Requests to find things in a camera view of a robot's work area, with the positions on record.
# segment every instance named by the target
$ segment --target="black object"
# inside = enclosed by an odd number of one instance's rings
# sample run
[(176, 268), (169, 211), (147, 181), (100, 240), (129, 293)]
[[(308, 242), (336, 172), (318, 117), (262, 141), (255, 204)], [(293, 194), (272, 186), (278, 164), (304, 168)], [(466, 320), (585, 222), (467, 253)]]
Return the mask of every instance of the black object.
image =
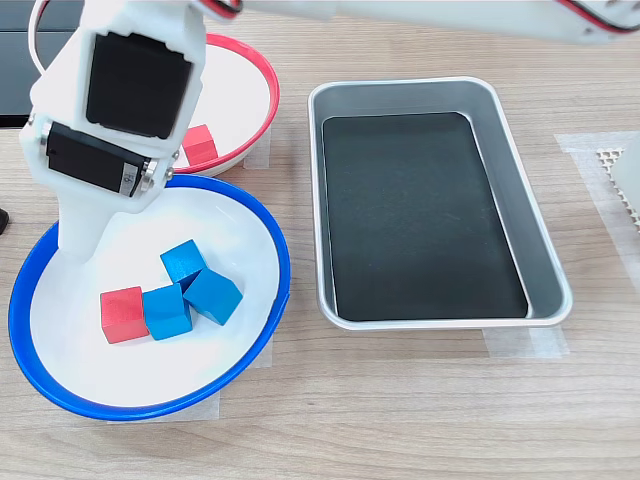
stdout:
[(143, 35), (96, 35), (87, 120), (113, 130), (166, 139), (192, 66), (182, 54)]
[[(78, 25), (83, 2), (51, 0), (40, 21), (38, 52), (46, 66)], [(29, 90), (38, 79), (27, 47), (33, 1), (0, 0), (0, 128), (22, 127), (31, 111)]]
[(465, 117), (331, 118), (323, 143), (340, 317), (526, 316), (528, 303)]
[(112, 192), (133, 196), (149, 158), (54, 123), (47, 142), (49, 168)]
[(0, 235), (7, 228), (7, 225), (9, 225), (9, 214), (0, 208)]
[(225, 2), (222, 0), (210, 0), (212, 6), (219, 8), (231, 15), (237, 15), (242, 12), (244, 8), (244, 2), (242, 0), (231, 0), (231, 2)]

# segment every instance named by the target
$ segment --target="wooden table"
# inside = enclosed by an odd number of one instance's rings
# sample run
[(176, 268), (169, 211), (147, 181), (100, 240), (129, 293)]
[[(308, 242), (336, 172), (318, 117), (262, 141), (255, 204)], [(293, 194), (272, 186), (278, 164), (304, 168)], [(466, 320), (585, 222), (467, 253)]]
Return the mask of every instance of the wooden table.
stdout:
[[(562, 46), (468, 32), (255, 14), (218, 31), (261, 50), (282, 85), (271, 168), (234, 168), (293, 260), (273, 367), (222, 393), (220, 420), (112, 425), (35, 392), (0, 331), (0, 478), (640, 478), (640, 302), (555, 133), (640, 129), (640, 37)], [(575, 292), (562, 360), (489, 358), (482, 332), (354, 335), (316, 306), (306, 99), (333, 80), (472, 75), (502, 99)], [(0, 132), (0, 317), (57, 216)]]

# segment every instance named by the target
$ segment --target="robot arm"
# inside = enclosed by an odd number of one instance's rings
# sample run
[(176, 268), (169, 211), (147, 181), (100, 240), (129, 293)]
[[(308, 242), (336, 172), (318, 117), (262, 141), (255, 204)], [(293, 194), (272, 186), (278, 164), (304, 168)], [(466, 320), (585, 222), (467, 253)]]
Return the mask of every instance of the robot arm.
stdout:
[[(36, 16), (40, 6), (36, 4)], [(329, 19), (344, 14), (604, 43), (640, 29), (629, 1), (250, 0), (247, 7)], [(60, 206), (59, 247), (90, 258), (116, 212), (159, 195), (197, 104), (203, 14), (233, 18), (241, 0), (86, 0), (80, 26), (31, 91), (20, 141), (32, 175)], [(32, 51), (35, 52), (35, 41)]]

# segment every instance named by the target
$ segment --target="wooden block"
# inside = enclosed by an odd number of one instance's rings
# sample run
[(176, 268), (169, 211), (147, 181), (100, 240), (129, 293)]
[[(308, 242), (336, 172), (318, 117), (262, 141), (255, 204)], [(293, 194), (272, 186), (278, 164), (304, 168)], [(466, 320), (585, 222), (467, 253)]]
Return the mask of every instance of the wooden block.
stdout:
[(195, 280), (203, 268), (207, 268), (200, 250), (193, 240), (178, 245), (160, 255), (169, 278), (173, 283), (179, 283), (184, 292)]
[(200, 125), (187, 130), (182, 142), (189, 165), (208, 162), (218, 158), (218, 150), (213, 141), (209, 127)]
[(179, 284), (158, 288), (143, 295), (147, 328), (155, 340), (175, 337), (193, 329), (189, 305)]
[(103, 293), (100, 295), (100, 308), (102, 331), (109, 343), (119, 343), (149, 335), (144, 321), (140, 287)]
[(228, 278), (204, 268), (184, 293), (184, 299), (201, 315), (224, 325), (240, 304), (242, 293)]

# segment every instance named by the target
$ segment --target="red wire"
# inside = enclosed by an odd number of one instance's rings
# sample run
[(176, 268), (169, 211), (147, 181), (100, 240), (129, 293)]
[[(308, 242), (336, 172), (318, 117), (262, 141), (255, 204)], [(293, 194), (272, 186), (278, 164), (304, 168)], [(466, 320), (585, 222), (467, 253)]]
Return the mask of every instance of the red wire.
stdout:
[(47, 8), (47, 5), (49, 5), (49, 0), (42, 2), (42, 5), (40, 6), (40, 11), (38, 12), (38, 17), (42, 17), (42, 14), (44, 13), (44, 9)]
[(607, 32), (625, 34), (625, 33), (634, 33), (634, 31), (635, 31), (634, 29), (620, 28), (620, 27), (616, 27), (614, 25), (608, 24), (608, 23), (602, 21), (600, 18), (598, 18), (598, 17), (596, 17), (594, 15), (591, 15), (589, 12), (586, 12), (585, 10), (583, 10), (582, 8), (577, 6), (575, 4), (575, 2), (573, 2), (571, 0), (556, 0), (556, 1), (559, 4), (567, 7), (572, 12), (580, 15), (582, 18), (587, 20), (592, 25), (595, 25), (596, 27), (601, 28), (602, 30), (605, 30)]

